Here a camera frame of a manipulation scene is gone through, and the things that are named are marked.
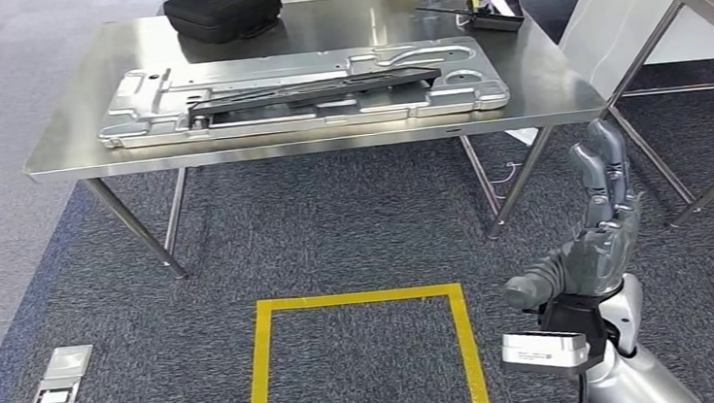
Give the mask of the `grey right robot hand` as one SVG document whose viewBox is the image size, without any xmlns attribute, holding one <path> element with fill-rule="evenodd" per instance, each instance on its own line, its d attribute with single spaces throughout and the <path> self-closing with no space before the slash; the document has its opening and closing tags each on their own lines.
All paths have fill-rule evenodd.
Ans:
<svg viewBox="0 0 714 403">
<path fill-rule="evenodd" d="M 534 309 L 562 294 L 596 297 L 622 283 L 635 252 L 641 194 L 631 187 L 623 134 L 597 118 L 587 136 L 592 147 L 577 143 L 568 151 L 588 194 L 582 221 L 569 241 L 506 282 L 503 295 L 511 307 Z"/>
</svg>

